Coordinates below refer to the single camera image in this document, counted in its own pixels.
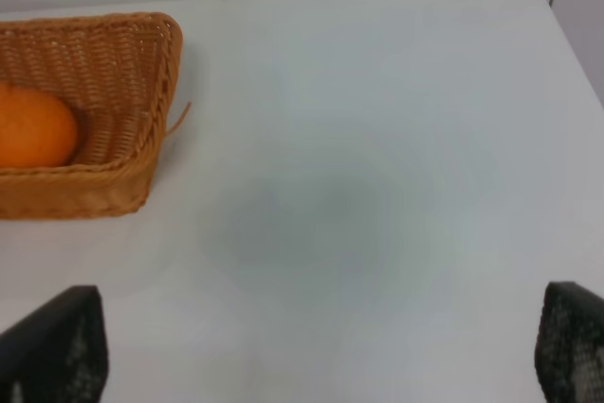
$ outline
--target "brown basket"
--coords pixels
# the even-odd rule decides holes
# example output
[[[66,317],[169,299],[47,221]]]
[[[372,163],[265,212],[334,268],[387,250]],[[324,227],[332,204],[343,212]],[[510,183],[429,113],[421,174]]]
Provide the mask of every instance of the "brown basket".
[[[161,13],[0,23],[0,80],[74,111],[70,165],[0,169],[0,218],[119,216],[140,208],[166,135],[182,33]]]

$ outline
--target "orange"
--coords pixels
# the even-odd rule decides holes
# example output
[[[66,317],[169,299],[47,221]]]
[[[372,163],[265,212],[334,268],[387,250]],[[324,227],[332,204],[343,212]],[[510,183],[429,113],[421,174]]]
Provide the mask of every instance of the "orange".
[[[0,167],[65,165],[76,146],[76,118],[61,100],[0,82]]]

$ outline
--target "woven basket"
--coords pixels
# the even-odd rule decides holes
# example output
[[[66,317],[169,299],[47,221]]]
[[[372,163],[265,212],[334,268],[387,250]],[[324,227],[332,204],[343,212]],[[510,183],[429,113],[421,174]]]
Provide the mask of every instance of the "woven basket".
[[[69,165],[0,169],[0,218],[119,216],[140,208],[166,135],[182,33],[160,13],[0,23],[0,80],[75,113]]]

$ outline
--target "table surface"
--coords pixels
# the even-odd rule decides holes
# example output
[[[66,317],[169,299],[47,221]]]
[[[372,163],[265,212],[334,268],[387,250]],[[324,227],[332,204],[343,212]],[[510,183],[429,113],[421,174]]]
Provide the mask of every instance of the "table surface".
[[[191,0],[144,209],[0,223],[0,327],[104,296],[105,402],[543,401],[545,286],[604,294],[604,116],[545,0]]]

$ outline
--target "basket rim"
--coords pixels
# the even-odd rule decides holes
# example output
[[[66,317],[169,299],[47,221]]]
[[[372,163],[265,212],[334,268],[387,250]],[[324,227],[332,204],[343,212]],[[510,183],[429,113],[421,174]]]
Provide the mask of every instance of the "basket rim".
[[[144,19],[145,21],[151,21],[156,23],[158,28],[164,29],[166,32],[169,31],[171,40],[163,40],[161,46],[163,48],[164,56],[176,56],[176,65],[170,64],[170,59],[164,58],[161,60],[158,69],[158,82],[162,84],[166,79],[166,75],[172,75],[172,80],[165,89],[162,87],[161,90],[155,90],[153,94],[153,102],[151,103],[151,114],[143,124],[141,132],[137,137],[132,151],[126,156],[119,158],[118,160],[112,160],[102,164],[73,164],[63,165],[59,167],[32,167],[27,169],[20,168],[0,168],[0,182],[6,182],[7,180],[18,178],[31,179],[33,176],[40,176],[49,178],[50,176],[56,176],[61,180],[64,180],[66,176],[84,176],[88,174],[103,173],[105,176],[108,174],[120,175],[124,170],[132,167],[139,168],[141,165],[137,165],[137,160],[146,155],[145,151],[149,151],[148,144],[151,138],[160,134],[162,137],[157,141],[160,146],[161,141],[165,136],[166,121],[168,112],[174,101],[176,92],[176,83],[178,79],[178,66],[180,62],[180,54],[182,51],[182,30],[180,25],[167,13],[163,12],[133,12],[133,13],[110,13],[95,16],[76,16],[68,18],[36,18],[24,21],[9,21],[0,22],[0,32],[3,30],[23,30],[23,29],[39,29],[39,28],[65,28],[70,26],[76,26],[81,28],[84,25],[106,25],[107,23],[123,23],[123,22],[136,22]],[[161,109],[161,100],[164,100],[163,105],[167,109]]]

